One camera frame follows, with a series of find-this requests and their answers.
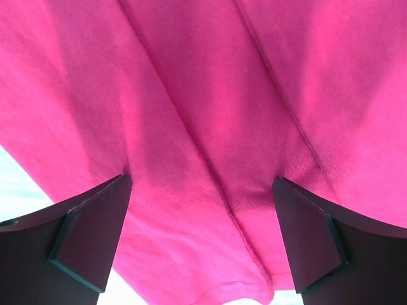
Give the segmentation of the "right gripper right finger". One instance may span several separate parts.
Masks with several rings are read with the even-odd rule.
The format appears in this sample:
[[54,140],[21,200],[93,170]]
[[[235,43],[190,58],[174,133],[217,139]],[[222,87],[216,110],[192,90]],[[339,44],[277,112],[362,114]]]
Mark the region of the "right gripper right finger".
[[325,200],[290,180],[272,186],[296,293],[304,304],[406,304],[406,229]]

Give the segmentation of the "red t shirt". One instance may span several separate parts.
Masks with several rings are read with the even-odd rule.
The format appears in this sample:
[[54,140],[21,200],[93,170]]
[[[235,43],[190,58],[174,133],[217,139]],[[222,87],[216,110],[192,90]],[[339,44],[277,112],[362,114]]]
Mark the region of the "red t shirt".
[[268,304],[277,176],[406,225],[406,2],[2,1],[1,145],[54,201],[131,175],[148,304]]

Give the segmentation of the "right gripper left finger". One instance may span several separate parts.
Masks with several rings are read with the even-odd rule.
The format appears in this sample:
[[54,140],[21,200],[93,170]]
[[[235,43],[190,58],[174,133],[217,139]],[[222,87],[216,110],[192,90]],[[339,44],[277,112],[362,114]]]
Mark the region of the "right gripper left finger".
[[1,222],[1,304],[96,304],[105,292],[132,180]]

